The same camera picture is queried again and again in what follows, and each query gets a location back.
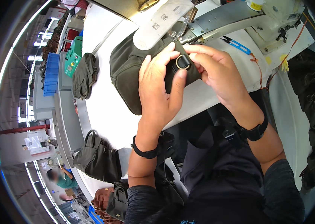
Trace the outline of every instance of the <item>black wristband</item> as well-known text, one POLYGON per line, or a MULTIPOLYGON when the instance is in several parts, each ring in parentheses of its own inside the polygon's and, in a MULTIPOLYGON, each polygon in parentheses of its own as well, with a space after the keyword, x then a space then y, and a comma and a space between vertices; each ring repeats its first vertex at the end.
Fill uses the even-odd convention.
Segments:
POLYGON ((142 151, 140 151, 140 150, 137 148, 137 146, 136 146, 136 144, 135 144, 135 137, 136 137, 136 136, 133 137, 133 144, 132 144, 132 147, 133 147, 135 153, 136 153, 138 156, 141 156, 141 157, 144 157, 144 158, 147 158, 147 159, 154 159, 154 158, 158 155, 158 146, 159 146, 159 144, 158 144, 158 146, 156 147, 156 149, 154 149, 154 150, 142 152, 142 151))
POLYGON ((268 118, 264 115, 264 120, 262 124, 258 124, 255 128, 251 130, 246 130, 245 128, 239 126, 240 134, 243 138, 248 138, 250 141, 257 141, 263 137, 264 131, 267 129, 268 126, 268 118))

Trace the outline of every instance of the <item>blue plastic crate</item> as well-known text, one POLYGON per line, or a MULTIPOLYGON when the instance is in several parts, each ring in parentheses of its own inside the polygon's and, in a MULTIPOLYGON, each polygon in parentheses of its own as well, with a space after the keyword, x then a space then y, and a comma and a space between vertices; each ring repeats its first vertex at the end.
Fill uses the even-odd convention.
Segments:
POLYGON ((96 224, 103 224, 104 221, 101 218, 99 218, 99 216, 97 216, 97 214, 95 214, 94 211, 95 210, 94 210, 93 206, 89 206, 89 210, 88 210, 89 216, 93 219, 93 221, 96 224))
POLYGON ((54 96, 58 88, 58 69, 59 69, 59 54, 48 53, 43 96, 54 96))

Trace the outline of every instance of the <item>dark green canvas bag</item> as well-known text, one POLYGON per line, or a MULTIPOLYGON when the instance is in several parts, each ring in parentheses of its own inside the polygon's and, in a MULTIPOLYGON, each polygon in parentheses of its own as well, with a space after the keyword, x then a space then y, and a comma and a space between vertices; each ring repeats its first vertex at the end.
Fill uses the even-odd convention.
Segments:
MULTIPOLYGON (((141 115, 141 103, 138 92, 138 78, 141 64, 147 55, 151 55, 152 58, 154 58, 169 43, 171 43, 173 39, 165 35, 153 48, 142 51, 134 46, 134 33, 130 34, 112 51, 110 56, 110 78, 129 110, 133 114, 141 115)), ((187 69, 188 75, 186 85, 189 85, 197 79, 200 79, 201 74, 198 72, 193 62, 191 62, 180 42, 177 41, 175 44, 175 51, 179 51, 182 55, 185 55, 185 60, 188 60, 191 63, 187 69)), ((175 60, 171 60, 166 66, 165 88, 167 93, 170 93, 172 80, 177 71, 174 64, 175 60)))
POLYGON ((92 85, 97 81, 99 66, 94 65, 96 59, 91 53, 85 53, 75 69, 72 81, 72 93, 78 99, 88 99, 92 85))

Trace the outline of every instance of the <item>green machine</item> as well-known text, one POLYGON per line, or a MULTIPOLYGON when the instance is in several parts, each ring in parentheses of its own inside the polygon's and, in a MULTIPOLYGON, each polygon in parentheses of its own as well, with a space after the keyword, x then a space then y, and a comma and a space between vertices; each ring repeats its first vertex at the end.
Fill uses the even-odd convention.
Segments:
POLYGON ((68 49, 68 52, 66 54, 66 63, 64 67, 66 70, 65 73, 69 77, 73 76, 73 73, 77 68, 78 63, 82 58, 82 43, 82 36, 75 37, 70 44, 70 48, 68 49))

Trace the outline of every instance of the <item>metal d-ring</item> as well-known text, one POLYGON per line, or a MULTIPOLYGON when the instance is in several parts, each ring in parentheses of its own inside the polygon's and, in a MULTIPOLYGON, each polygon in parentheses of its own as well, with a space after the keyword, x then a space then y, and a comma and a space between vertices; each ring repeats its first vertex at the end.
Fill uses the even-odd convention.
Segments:
POLYGON ((178 60, 180 59, 180 57, 182 57, 183 55, 179 55, 176 60, 175 60, 175 63, 176 63, 176 66, 178 67, 178 69, 188 69, 190 67, 190 65, 187 65, 186 68, 181 68, 178 64, 178 60))

